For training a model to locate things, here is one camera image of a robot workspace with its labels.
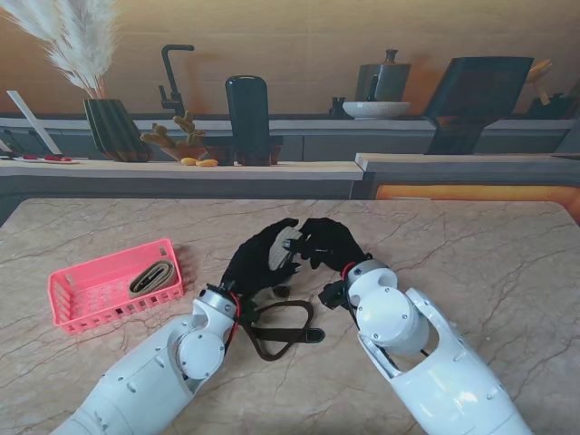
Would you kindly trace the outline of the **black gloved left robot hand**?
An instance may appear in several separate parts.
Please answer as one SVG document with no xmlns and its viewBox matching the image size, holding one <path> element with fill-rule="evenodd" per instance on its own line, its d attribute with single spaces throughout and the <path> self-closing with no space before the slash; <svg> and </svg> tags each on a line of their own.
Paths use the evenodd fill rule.
<svg viewBox="0 0 580 435">
<path fill-rule="evenodd" d="M 236 295 L 249 296 L 287 281 L 301 266 L 288 263 L 271 270 L 269 250 L 282 230 L 297 224 L 297 219 L 287 217 L 265 227 L 240 245 L 222 275 L 220 284 Z"/>
</svg>

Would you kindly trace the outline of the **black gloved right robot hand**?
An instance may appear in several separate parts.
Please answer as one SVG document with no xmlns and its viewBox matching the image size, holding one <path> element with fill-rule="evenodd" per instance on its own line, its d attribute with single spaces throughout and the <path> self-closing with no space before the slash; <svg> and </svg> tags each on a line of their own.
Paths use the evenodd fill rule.
<svg viewBox="0 0 580 435">
<path fill-rule="evenodd" d="M 283 247 L 308 260 L 312 269 L 325 265 L 341 275 L 372 258 L 364 253 L 344 224 L 328 217 L 308 218 L 300 228 L 302 237 L 285 241 Z"/>
</svg>

